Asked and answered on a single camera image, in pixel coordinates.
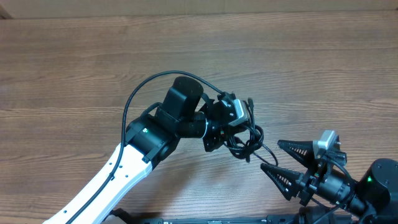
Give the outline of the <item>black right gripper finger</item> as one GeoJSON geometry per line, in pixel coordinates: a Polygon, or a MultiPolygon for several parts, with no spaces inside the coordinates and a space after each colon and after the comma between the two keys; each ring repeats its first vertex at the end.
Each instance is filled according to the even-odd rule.
{"type": "Polygon", "coordinates": [[[261,164],[261,170],[270,178],[286,200],[296,197],[300,191],[301,172],[277,167],[270,164],[261,164]]]}
{"type": "Polygon", "coordinates": [[[312,141],[289,141],[280,139],[277,145],[304,167],[309,168],[313,164],[314,153],[312,141]]]}

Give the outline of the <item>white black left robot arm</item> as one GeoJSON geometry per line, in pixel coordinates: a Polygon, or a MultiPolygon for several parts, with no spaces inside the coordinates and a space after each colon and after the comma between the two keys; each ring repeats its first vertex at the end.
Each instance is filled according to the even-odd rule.
{"type": "Polygon", "coordinates": [[[123,140],[107,163],[47,223],[101,223],[182,138],[202,139],[205,151],[211,152],[243,132],[249,122],[248,104],[222,91],[210,99],[204,84],[191,75],[177,77],[162,102],[125,124],[123,140]]]}

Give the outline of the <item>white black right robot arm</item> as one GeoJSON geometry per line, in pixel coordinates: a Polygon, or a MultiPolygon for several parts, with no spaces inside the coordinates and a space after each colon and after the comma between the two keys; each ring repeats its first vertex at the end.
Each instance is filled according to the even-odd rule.
{"type": "Polygon", "coordinates": [[[292,223],[338,223],[338,209],[356,216],[358,223],[397,223],[397,161],[377,159],[357,181],[345,169],[339,139],[280,140],[277,145],[307,168],[301,173],[261,164],[286,200],[300,198],[302,208],[292,223]]]}

